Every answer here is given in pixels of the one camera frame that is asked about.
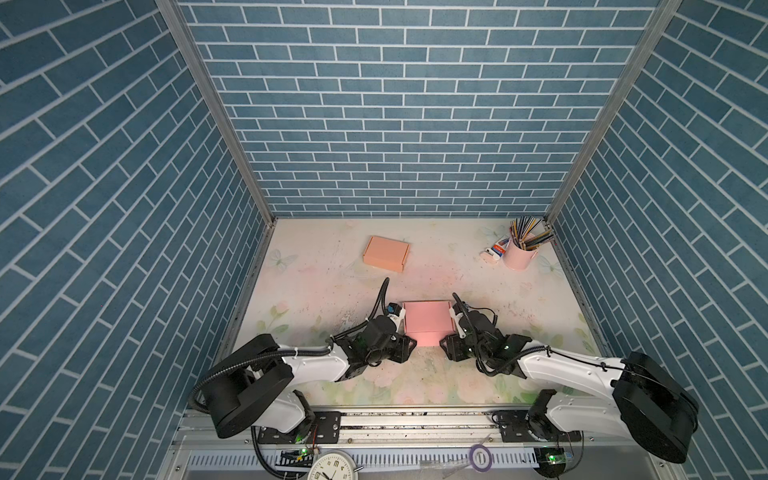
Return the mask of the pink paper box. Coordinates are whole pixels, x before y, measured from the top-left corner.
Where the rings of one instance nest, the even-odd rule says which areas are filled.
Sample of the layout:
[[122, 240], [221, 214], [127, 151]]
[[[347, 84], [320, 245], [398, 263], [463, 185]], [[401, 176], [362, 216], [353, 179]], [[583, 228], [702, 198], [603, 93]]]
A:
[[405, 334], [417, 347], [438, 347], [441, 340], [456, 333], [452, 305], [447, 300], [410, 301], [403, 308]]

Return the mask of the orange paper box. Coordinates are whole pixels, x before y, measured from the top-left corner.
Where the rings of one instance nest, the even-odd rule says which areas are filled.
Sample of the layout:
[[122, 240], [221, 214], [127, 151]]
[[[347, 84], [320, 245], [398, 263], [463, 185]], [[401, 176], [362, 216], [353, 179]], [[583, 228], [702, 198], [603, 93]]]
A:
[[402, 273], [410, 252], [407, 242], [372, 236], [364, 250], [363, 263], [376, 268]]

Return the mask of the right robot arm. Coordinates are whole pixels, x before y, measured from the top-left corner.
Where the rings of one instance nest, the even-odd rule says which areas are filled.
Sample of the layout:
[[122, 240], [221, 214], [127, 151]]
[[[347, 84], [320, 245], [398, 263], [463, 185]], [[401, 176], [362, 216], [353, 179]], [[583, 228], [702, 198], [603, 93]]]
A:
[[440, 342], [449, 360], [471, 360], [487, 377], [515, 376], [539, 386], [526, 415], [535, 438], [603, 433], [630, 439], [667, 462], [686, 462], [699, 427], [699, 404], [652, 357], [590, 356], [504, 334], [484, 309], [460, 298], [450, 315], [457, 331]]

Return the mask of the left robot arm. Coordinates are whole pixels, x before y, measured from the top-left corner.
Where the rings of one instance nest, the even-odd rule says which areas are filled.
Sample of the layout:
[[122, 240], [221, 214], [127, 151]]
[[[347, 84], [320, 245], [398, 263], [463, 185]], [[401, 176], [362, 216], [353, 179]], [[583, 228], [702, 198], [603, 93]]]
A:
[[330, 336], [322, 347], [289, 347], [260, 334], [214, 365], [192, 387], [187, 406], [206, 414], [221, 439], [252, 427], [271, 429], [288, 443], [304, 441], [317, 415], [298, 390], [312, 382], [357, 378], [384, 361], [405, 363], [417, 341], [404, 333], [405, 310], [387, 303], [390, 280], [360, 324]]

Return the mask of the pink pencil cup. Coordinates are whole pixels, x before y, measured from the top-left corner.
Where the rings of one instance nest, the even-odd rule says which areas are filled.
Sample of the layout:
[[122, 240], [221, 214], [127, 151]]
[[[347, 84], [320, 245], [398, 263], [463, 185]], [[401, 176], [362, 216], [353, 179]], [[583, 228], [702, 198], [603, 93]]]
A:
[[510, 240], [502, 256], [502, 262], [508, 269], [524, 271], [537, 255], [537, 250], [523, 250]]

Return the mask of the purple tape roll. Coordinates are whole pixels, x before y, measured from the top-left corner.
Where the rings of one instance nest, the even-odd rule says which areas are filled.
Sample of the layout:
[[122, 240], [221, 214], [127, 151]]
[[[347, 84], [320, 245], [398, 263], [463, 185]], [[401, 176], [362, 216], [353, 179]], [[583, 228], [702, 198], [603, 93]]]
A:
[[468, 461], [473, 470], [485, 473], [493, 466], [493, 455], [485, 445], [475, 444], [469, 450]]

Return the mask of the coloured pencils bundle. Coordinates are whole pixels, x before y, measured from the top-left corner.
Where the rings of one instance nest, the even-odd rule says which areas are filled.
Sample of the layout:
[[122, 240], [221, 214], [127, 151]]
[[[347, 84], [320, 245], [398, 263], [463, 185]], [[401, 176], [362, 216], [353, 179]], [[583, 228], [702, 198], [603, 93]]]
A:
[[554, 237], [554, 230], [540, 217], [518, 217], [513, 219], [510, 225], [510, 242], [522, 251], [537, 250], [553, 241]]

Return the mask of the green lit circuit board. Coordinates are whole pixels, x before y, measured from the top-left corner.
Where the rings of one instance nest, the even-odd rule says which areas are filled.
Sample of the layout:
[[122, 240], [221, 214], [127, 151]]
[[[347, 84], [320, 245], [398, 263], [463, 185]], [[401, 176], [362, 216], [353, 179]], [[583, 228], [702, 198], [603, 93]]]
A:
[[569, 455], [563, 448], [542, 447], [534, 449], [537, 467], [534, 471], [546, 479], [559, 479], [569, 462]]

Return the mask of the white analog clock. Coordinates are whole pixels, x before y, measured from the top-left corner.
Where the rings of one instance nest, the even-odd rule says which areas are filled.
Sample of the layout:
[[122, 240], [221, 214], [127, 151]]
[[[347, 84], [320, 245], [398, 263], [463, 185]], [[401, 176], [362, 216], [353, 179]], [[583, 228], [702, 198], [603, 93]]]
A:
[[358, 480], [362, 470], [352, 457], [339, 450], [316, 456], [307, 474], [309, 480]]

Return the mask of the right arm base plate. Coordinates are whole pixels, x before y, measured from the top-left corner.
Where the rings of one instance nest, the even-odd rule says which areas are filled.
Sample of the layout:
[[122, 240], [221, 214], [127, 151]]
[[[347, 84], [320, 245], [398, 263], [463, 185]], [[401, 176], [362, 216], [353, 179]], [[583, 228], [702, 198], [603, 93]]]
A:
[[530, 417], [524, 410], [499, 410], [491, 414], [491, 421], [499, 428], [503, 442], [565, 442], [582, 440], [580, 431], [560, 430], [543, 413]]

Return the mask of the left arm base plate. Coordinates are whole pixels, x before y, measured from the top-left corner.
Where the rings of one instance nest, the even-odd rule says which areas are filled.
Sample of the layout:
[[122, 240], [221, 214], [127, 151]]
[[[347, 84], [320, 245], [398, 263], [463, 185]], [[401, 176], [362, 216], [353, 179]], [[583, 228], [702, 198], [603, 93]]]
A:
[[261, 427], [258, 430], [259, 444], [337, 444], [341, 428], [340, 411], [318, 411], [310, 414], [288, 433], [274, 428]]

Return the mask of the aluminium rail frame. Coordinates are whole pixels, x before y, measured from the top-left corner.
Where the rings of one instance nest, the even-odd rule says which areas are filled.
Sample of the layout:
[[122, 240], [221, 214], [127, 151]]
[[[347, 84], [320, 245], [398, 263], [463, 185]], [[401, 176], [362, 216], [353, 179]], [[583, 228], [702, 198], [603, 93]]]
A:
[[[361, 479], [546, 479], [538, 475], [534, 449], [563, 448], [568, 468], [559, 479], [682, 479], [679, 465], [646, 453], [628, 439], [581, 432], [565, 442], [502, 441], [491, 414], [503, 407], [342, 408], [337, 444], [259, 444], [258, 429], [220, 439], [211, 420], [196, 412], [182, 419], [161, 467], [161, 479], [267, 479], [275, 470], [304, 478], [316, 456], [339, 450], [362, 468]], [[493, 455], [490, 471], [468, 461], [475, 444]]]

